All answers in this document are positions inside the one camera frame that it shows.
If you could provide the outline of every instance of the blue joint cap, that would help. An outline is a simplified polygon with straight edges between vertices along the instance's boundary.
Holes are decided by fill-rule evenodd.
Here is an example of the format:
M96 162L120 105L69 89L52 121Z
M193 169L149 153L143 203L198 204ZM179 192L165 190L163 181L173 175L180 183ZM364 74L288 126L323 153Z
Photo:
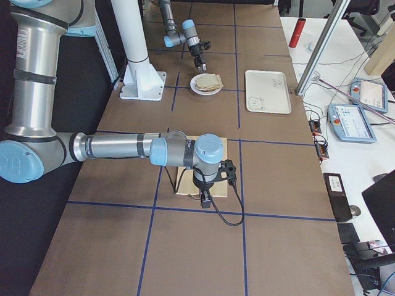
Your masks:
M166 47L173 47L174 46L174 44L169 36L165 36L164 41L165 41Z
M223 157L223 144L214 134L204 134L196 140L195 152L206 163L219 163Z
M96 25L90 27L70 27L65 35L71 37L94 37L96 35Z
M0 142L0 176L13 183L27 183L44 174L43 161L30 147L15 141Z
M51 3L52 0L10 0L10 2L23 8L38 8Z
M167 143L165 138L157 138L151 141L149 148L149 161L153 165L165 166L167 163Z
M192 28L194 26L195 26L195 23L193 22L193 20L185 20L183 22L183 30Z

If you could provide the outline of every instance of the table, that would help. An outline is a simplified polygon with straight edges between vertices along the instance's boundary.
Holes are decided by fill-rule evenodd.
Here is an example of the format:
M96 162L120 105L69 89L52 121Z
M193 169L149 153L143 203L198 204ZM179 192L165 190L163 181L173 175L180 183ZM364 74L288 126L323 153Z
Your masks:
M207 67L224 89L201 97L188 51L166 49L157 7L144 16L149 58L167 71L160 102L114 91L98 133L182 130L228 139L246 220L224 225L198 201L177 196L149 160L84 163L31 295L350 295L352 286L300 97L289 115L246 110L244 72L296 77L278 9L175 2L212 41ZM175 169L171 169L173 178ZM234 193L218 199L238 220Z
M281 18L287 41L291 39L296 21L297 18ZM309 60L312 53L312 46L317 42L325 23L326 20L324 19L308 18L297 47L289 49L294 63L294 70L298 78L300 78L301 73L306 67L304 63L307 63ZM317 67L317 72L323 80L336 86L349 84L356 74L358 74L358 77L366 79L379 78L378 76L368 76L363 66L360 68L361 64L364 64L368 57L367 54L362 54L363 52L364 48L359 43L359 40L347 21L341 20L322 56L320 61L321 65ZM361 59L350 60L342 64L322 65L349 60L360 54L362 54ZM312 84L305 93L304 102L306 106L311 107L321 116L325 116L326 108L331 102L334 93L335 92L332 90ZM393 99L392 95L390 93L388 94L389 98ZM350 104L349 101L340 94L337 94L332 102ZM369 112L367 113L371 123L383 122L380 117L369 114ZM395 116L395 106L393 106L393 104L390 104L387 115L390 117ZM372 178L374 176L381 173L389 173L395 169L395 158L393 157L395 126L374 126L373 131L377 137L376 143L354 144L338 141L332 130L327 128L326 120L321 120L321 124L323 135L328 140L330 155L330 158L324 160L321 165L322 172L340 173L349 204L356 205L361 209L362 214L352 220L360 240L362 242L373 239L380 239L383 241L383 236L371 217L361 192L373 184ZM354 282L356 295L362 295L360 294L362 291L358 290L357 281Z

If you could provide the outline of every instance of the cable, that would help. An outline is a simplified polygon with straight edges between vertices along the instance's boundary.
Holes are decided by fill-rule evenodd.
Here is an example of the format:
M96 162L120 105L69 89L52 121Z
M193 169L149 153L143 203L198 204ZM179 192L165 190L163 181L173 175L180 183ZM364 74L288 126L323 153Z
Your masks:
M194 168L194 170L197 171L197 173L199 173L199 174L202 176L203 184L204 184L204 190L207 192L208 198L210 199L210 201L211 201L213 207L215 208L215 211L217 212L217 214L218 214L218 216L221 218L221 220L222 220L226 225L229 225L229 226L239 226L239 225L241 225L241 224L244 222L244 205L243 205L243 202L241 201L240 196L239 196L239 194L238 194L238 192L237 192L236 181L231 181L231 182L230 182L230 185L232 186L233 190L235 191L236 197L237 197L237 199L238 199L238 201L239 201L239 204L240 204L240 207L241 207L241 219L240 219L240 221L237 222L237 223L230 223L228 220L226 220L226 219L222 216L222 214L220 213L220 211L219 211L217 205L215 204L215 202L214 202L214 200L213 200L213 198L212 198L212 196L211 196L211 194L210 194L210 190L209 190L209 187L208 187L208 185L207 185L206 178L204 177L203 172L202 172L199 168L196 168L195 166L194 166L193 168Z
M69 27L71 27L72 25L75 25L76 23L78 23L78 21L81 19L82 15L83 15L83 13L84 13L84 0L81 0L80 12L78 13L78 15L75 18L75 20L72 21L71 23L69 23Z
M373 49L375 46L377 46L377 44L381 43L382 41L377 42L375 45L371 46L369 49L366 49L363 51L363 53L357 55L356 57L353 57L352 59L348 59L348 60L344 60L342 62L333 62L333 63L318 63L319 65L341 65L344 64L346 62L349 62L351 60L355 60L358 57L362 56L363 54L367 53L369 50ZM307 65L308 63L292 63L293 65Z
M364 273L350 273L350 276L366 276L366 277L368 277L368 278L371 278L371 279L370 279L370 282L371 282L373 285L376 285L376 286L379 285L378 279L377 279L375 276L372 276L372 275L370 275L370 274L364 274Z
M386 288L386 286L388 285L389 281L395 276L395 271L387 278L387 280L384 282L383 286L381 287L379 293L377 294L377 296L380 296L380 294L382 292L385 292L384 289Z
M168 180L170 181L170 184L172 185L173 192L175 193L175 184L174 184L174 182L173 182L173 179L172 179L172 177L170 176L170 173L168 172L167 167L164 166L164 168L165 168L165 171L166 171L166 173L167 173Z
M167 173L168 180L170 181L170 184L172 185L173 193L176 194L176 193L178 192L179 188L180 188L181 180L182 180L182 178L183 178L184 172L186 171L186 168L184 168L184 170L181 172L180 178L178 179L178 182L177 182L177 183L174 183L174 182L173 182L173 179L172 179L172 177L170 176L170 173L168 172L167 167L164 166L164 168L165 168L165 171L166 171L166 173Z

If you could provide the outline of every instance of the black chair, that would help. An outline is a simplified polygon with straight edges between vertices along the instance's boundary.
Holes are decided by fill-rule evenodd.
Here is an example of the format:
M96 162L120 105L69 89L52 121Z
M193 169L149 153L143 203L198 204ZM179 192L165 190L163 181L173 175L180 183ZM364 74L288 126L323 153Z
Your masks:
M336 3L336 0L331 0L333 5ZM350 26L361 30L360 36L365 36L367 29L363 26L355 23L355 17L351 17L350 14L353 12L358 12L363 15L375 15L380 8L380 0L351 0L346 9L346 13L343 16L343 19L347 20Z

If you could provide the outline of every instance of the grid line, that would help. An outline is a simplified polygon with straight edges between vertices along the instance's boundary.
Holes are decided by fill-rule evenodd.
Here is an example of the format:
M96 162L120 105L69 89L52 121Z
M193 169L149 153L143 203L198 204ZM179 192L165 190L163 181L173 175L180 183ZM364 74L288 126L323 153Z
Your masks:
M240 168L240 194L241 201L244 203L244 178L243 178L243 153L241 142L239 141L239 168ZM247 272L247 239L246 239L246 221L242 225L243 228L243 261L244 261L244 296L248 296L248 272Z
M120 208L144 208L148 210L162 210L162 211L170 211L170 212L190 212L190 213L208 213L208 214L217 214L216 211L213 210L198 210L193 208L171 208L171 207L152 207L149 205L130 205L127 203L105 203L105 202L84 202L79 200L69 200L68 204L77 204L77 205L97 205L102 207L120 207ZM226 212L220 211L221 214L224 215L233 215L233 216L241 216L241 212ZM315 217L306 217L306 216L289 216L289 215L275 215L275 214L263 214L263 213L245 213L245 216L249 217L261 217L261 218L278 218L278 219L289 219L289 220L309 220L309 221L336 221L333 218L315 218Z
M103 129L99 129L96 132L97 133L109 133L109 134L137 134L137 133L128 132L128 131L107 131L107 130L103 130ZM231 142L248 142L248 143L264 143L264 144L276 144L276 145L294 145L294 146L315 147L314 144L295 143L295 142L278 142L278 141L230 139L230 138L228 138L228 141L231 141Z
M240 97L239 97L239 68L238 68L238 60L237 60L237 33L236 33L236 4L233 4L233 26L235 30L235 62L236 62L236 88L237 92L237 120L238 120L238 128L241 127L241 119L240 119Z
M146 246L144 248L144 256L143 256L143 262L141 264L140 278L139 278L139 281L138 281L138 288L137 288L136 296L139 296L140 293L141 293L141 285L143 283L144 270L145 270L145 267L146 267L146 260L147 260L147 254L148 254L149 240L151 238L152 225L154 224L154 215L155 215L155 209L156 209L156 201L157 201L157 198L158 198L159 184L160 184L161 177L162 177L162 167L159 170L158 182L156 184L155 198L154 198L154 203L152 205L151 219L149 221Z
M143 23L163 23L163 22L157 22L157 21L152 21L152 20L147 20L143 21ZM233 27L235 25L226 25L226 24L216 24L216 23L195 23L195 25L198 26L216 26L216 27ZM282 29L283 27L273 27L273 26L260 26L260 25L236 25L236 27L251 27L251 28L269 28L269 29Z

